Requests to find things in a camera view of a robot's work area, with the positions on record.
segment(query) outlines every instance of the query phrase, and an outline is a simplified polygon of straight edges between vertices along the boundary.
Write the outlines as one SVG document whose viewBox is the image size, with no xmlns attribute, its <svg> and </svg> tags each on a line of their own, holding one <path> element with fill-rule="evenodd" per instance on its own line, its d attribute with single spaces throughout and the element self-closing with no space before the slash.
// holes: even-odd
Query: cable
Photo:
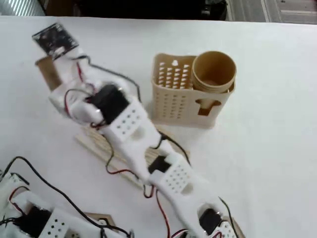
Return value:
<svg viewBox="0 0 317 238">
<path fill-rule="evenodd" d="M 76 58 L 72 58 L 72 60 L 82 60 L 82 59 L 87 59 L 88 65 L 93 67 L 93 68 L 99 69 L 101 71 L 104 71 L 104 72 L 107 72 L 107 73 L 110 73 L 110 74 L 113 74 L 113 75 L 116 75 L 116 76 L 119 76 L 119 77 L 129 81 L 130 83 L 134 84 L 134 86 L 137 89 L 138 99 L 139 99 L 140 103 L 142 102 L 141 101 L 140 86 L 134 80 L 132 80 L 131 78 L 129 78 L 129 77 L 127 77 L 127 76 L 125 76 L 125 75 L 123 75 L 121 73 L 118 73 L 118 72 L 112 71 L 110 69 L 98 66 L 96 64 L 92 64 L 91 63 L 91 58 L 88 55 L 82 55 L 82 56 L 79 56 L 79 57 L 76 57 Z"/>
<path fill-rule="evenodd" d="M 232 219 L 231 212 L 230 212 L 230 208 L 229 208 L 228 204 L 227 204 L 221 197 L 219 197 L 219 199 L 220 199 L 220 200 L 222 201 L 222 203 L 226 206 L 226 208 L 227 208 L 227 210 L 228 210 L 228 213 L 229 213 L 229 219 L 230 219 L 230 223 L 231 223 L 231 225 L 232 225 L 232 229 L 233 229 L 233 231 L 234 231 L 234 234 L 236 235 L 237 238 L 239 238 L 238 233 L 237 233 L 236 228 L 235 228 L 234 223 L 233 223 L 233 219 Z"/>
<path fill-rule="evenodd" d="M 64 95 L 64 107 L 65 107 L 65 111 L 67 113 L 68 116 L 70 116 L 69 114 L 69 109 L 68 109 L 68 105 L 67 105 L 67 95 L 69 92 L 71 91 L 77 91 L 77 92 L 81 92 L 81 93 L 85 93 L 87 94 L 88 96 L 92 96 L 90 93 L 86 92 L 85 90 L 82 90 L 82 89 L 78 89 L 78 88 L 71 88 L 71 89 L 68 89 Z"/>
<path fill-rule="evenodd" d="M 80 210 L 80 208 L 78 208 L 78 206 L 61 190 L 59 190 L 58 188 L 56 188 L 55 186 L 51 185 L 48 181 L 46 181 L 40 174 L 39 172 L 37 172 L 37 170 L 33 167 L 33 165 L 24 157 L 22 156 L 17 156 L 15 158 L 13 158 L 11 160 L 11 162 L 8 164 L 8 166 L 5 168 L 3 174 L 0 177 L 0 181 L 2 181 L 2 179 L 4 178 L 4 176 L 8 173 L 8 171 L 10 170 L 11 166 L 13 165 L 13 163 L 17 160 L 23 160 L 29 167 L 30 169 L 35 173 L 35 175 L 43 182 L 45 183 L 48 187 L 50 187 L 51 189 L 55 190 L 56 192 L 58 192 L 60 195 L 62 195 L 74 208 L 75 210 L 83 217 L 85 218 L 88 222 L 90 222 L 91 224 L 93 224 L 94 226 L 103 229 L 103 228 L 108 228 L 108 229 L 112 229 L 112 230 L 118 230 L 124 234 L 126 234 L 127 237 L 129 237 L 129 233 L 127 231 L 125 231 L 124 229 L 120 228 L 120 227 L 116 227 L 116 226 L 111 226 L 111 225 L 100 225 L 98 223 L 96 223 L 94 220 L 92 220 L 91 218 L 89 218 L 82 210 Z"/>
<path fill-rule="evenodd" d="M 165 214 L 160 202 L 159 202 L 159 196 L 158 196 L 158 189 L 156 190 L 156 197 L 157 197 L 157 202 L 158 202 L 158 207 L 160 209 L 160 211 L 162 212 L 162 215 L 164 217 L 165 223 L 166 223 L 166 228 L 167 228 L 167 238 L 170 238 L 170 227 L 169 227 L 169 222 L 168 222 L 168 218 L 167 215 Z"/>
<path fill-rule="evenodd" d="M 4 219 L 4 220 L 0 221 L 0 226 L 2 226 L 4 224 L 8 224 L 10 222 L 15 222 L 16 220 L 17 220 L 17 218 L 15 218 L 15 217 Z"/>
<path fill-rule="evenodd" d="M 187 231 L 188 231 L 187 229 L 181 229 L 181 230 L 175 232 L 174 234 L 172 234 L 171 238 L 176 238 Z"/>
<path fill-rule="evenodd" d="M 122 172 L 129 172 L 129 173 L 133 174 L 136 178 L 138 178 L 138 177 L 136 176 L 136 174 L 133 173 L 133 172 L 132 172 L 131 170 L 129 170 L 129 169 L 122 169 L 122 170 L 118 170 L 118 171 L 110 171 L 110 170 L 109 170 L 109 165 L 110 165 L 112 159 L 114 158 L 114 149 L 113 149 L 112 144 L 109 142 L 109 140 L 108 140 L 104 135 L 103 135 L 103 137 L 104 137 L 104 139 L 107 141 L 107 143 L 109 144 L 110 149 L 111 149 L 110 158 L 108 159 L 108 162 L 106 163 L 106 170 L 107 170 L 107 172 L 108 172 L 109 174 L 111 174 L 111 175 L 116 175 L 116 174 L 119 174 L 119 173 L 122 173 Z"/>
<path fill-rule="evenodd" d="M 189 163 L 189 165 L 191 165 L 190 161 L 189 161 L 189 157 L 188 157 L 185 149 L 180 144 L 178 144 L 175 140 L 173 140 L 171 137 L 169 137 L 168 135 L 164 134 L 161 131 L 158 131 L 158 132 L 161 134 L 162 137 L 166 138 L 166 140 L 168 140 L 168 141 L 172 142 L 173 144 L 175 144 L 183 152 L 183 154 L 185 155 L 185 158 L 186 158 L 187 162 Z"/>
<path fill-rule="evenodd" d="M 77 65 L 77 71 L 78 71 L 79 79 L 83 83 L 84 82 L 83 76 L 82 76 L 83 71 L 81 70 L 81 68 L 79 66 L 79 62 L 77 62 L 76 65 Z"/>
<path fill-rule="evenodd" d="M 26 187 L 26 186 L 20 186 L 20 187 L 17 187 L 12 193 L 11 193 L 11 195 L 10 195 L 10 197 L 9 197 L 9 202 L 14 206 L 14 208 L 16 209 L 16 210 L 18 210 L 23 216 L 25 216 L 26 214 L 25 214 L 25 212 L 23 212 L 23 210 L 18 206 L 18 204 L 16 204 L 15 202 L 12 202 L 11 200 L 12 200 L 12 197 L 14 196 L 14 194 L 17 192 L 17 190 L 19 190 L 20 188 L 24 188 L 24 189 L 26 189 L 26 190 L 29 190 L 29 188 L 28 187 Z"/>
<path fill-rule="evenodd" d="M 143 195 L 144 195 L 145 198 L 151 198 L 151 197 L 153 197 L 153 194 L 154 194 L 154 185 L 151 185 L 150 195 L 147 195 L 147 193 L 146 193 L 146 186 L 143 185 Z"/>
<path fill-rule="evenodd" d="M 220 238 L 222 238 L 222 233 L 221 232 L 217 232 L 216 234 L 214 234 L 214 236 L 212 238 L 217 238 L 218 235 L 220 235 Z"/>
</svg>

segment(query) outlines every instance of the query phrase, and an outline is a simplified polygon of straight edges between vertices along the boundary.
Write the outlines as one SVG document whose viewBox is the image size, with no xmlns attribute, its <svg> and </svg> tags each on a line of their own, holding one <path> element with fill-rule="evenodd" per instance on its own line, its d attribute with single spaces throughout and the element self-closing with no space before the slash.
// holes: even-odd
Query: beige cup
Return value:
<svg viewBox="0 0 317 238">
<path fill-rule="evenodd" d="M 236 76 L 236 65 L 231 57 L 217 52 L 208 51 L 197 56 L 193 62 L 193 88 L 199 91 L 221 94 L 229 91 Z M 199 99 L 200 115 L 208 115 L 213 106 L 221 102 L 213 99 Z"/>
</svg>

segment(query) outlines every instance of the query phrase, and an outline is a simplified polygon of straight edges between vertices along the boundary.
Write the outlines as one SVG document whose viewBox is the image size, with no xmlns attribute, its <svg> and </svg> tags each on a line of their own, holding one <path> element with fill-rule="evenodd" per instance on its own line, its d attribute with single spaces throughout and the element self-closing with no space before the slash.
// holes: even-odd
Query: circuit board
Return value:
<svg viewBox="0 0 317 238">
<path fill-rule="evenodd" d="M 79 46 L 78 42 L 60 23 L 55 23 L 34 34 L 32 39 L 51 56 L 53 60 Z"/>
</svg>

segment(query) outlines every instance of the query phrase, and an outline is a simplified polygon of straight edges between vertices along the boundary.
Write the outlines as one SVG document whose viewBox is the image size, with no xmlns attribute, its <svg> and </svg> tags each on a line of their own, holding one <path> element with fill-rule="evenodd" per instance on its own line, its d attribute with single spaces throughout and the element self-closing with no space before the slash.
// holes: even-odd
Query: beige plastic basket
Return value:
<svg viewBox="0 0 317 238">
<path fill-rule="evenodd" d="M 192 64 L 196 56 L 158 54 L 152 77 L 153 121 L 174 125 L 212 127 L 235 83 L 225 93 L 206 93 L 193 89 Z M 202 99 L 213 99 L 211 110 L 201 110 Z"/>
</svg>

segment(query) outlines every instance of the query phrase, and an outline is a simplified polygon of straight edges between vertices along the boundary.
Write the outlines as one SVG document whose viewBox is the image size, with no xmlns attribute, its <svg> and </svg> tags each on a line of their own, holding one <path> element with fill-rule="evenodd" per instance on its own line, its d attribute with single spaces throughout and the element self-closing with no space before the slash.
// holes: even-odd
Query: white surface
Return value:
<svg viewBox="0 0 317 238">
<path fill-rule="evenodd" d="M 0 18 L 0 166 L 28 158 L 87 212 L 110 213 L 136 237 L 166 236 L 155 199 L 75 142 L 78 125 L 49 103 L 31 35 L 56 18 Z M 151 101 L 154 55 L 218 50 L 237 64 L 236 91 L 212 130 L 170 127 L 194 169 L 230 205 L 247 237 L 314 237 L 317 186 L 317 26 L 272 23 L 59 18 L 92 57 L 141 83 Z M 53 203 L 67 202 L 17 162 L 14 171 Z M 163 201 L 172 231 L 181 228 Z"/>
</svg>

